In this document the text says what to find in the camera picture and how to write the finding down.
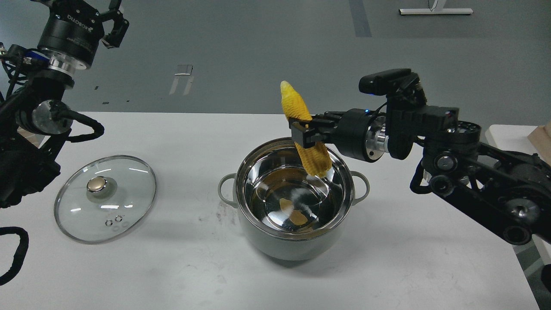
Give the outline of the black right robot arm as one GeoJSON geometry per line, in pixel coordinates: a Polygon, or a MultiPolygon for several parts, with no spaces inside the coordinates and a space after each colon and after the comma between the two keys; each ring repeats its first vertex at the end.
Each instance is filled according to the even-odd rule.
{"type": "Polygon", "coordinates": [[[385,96],[385,111],[353,108],[311,115],[301,95],[281,82],[292,139],[309,175],[329,170],[327,143],[345,156],[403,160],[414,144],[423,154],[410,188],[433,193],[512,245],[534,235],[550,242],[550,166],[538,155],[481,143],[479,125],[460,121],[455,108],[429,106],[418,77],[365,77],[361,92],[385,96]]]}

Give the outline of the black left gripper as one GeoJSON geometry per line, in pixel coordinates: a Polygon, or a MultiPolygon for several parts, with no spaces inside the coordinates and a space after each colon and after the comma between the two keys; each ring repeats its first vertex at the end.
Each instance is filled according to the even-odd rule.
{"type": "Polygon", "coordinates": [[[129,21],[123,16],[121,0],[111,0],[106,12],[99,12],[84,0],[41,0],[50,15],[39,39],[38,49],[57,52],[77,60],[79,69],[89,69],[93,64],[100,39],[104,35],[101,22],[112,20],[113,28],[102,38],[108,49],[122,43],[129,21]]]}

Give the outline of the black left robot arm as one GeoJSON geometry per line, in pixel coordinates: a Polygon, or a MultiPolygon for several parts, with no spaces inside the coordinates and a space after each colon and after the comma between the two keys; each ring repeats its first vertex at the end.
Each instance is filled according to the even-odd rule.
{"type": "Polygon", "coordinates": [[[63,103],[74,73],[89,69],[98,46],[118,48],[129,28],[121,1],[99,12],[84,0],[43,0],[49,19],[36,48],[1,47],[9,87],[0,107],[0,206],[19,204],[41,192],[58,175],[56,162],[65,143],[104,134],[100,122],[63,103]]]}

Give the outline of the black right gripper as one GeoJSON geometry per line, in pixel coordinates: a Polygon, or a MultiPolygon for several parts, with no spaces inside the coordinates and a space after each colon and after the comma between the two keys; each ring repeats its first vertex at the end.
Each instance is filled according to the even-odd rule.
{"type": "Polygon", "coordinates": [[[344,156],[374,163],[379,152],[367,145],[369,126],[374,119],[374,112],[365,108],[328,111],[312,116],[311,121],[291,121],[291,137],[303,149],[316,143],[332,143],[344,156]]]}

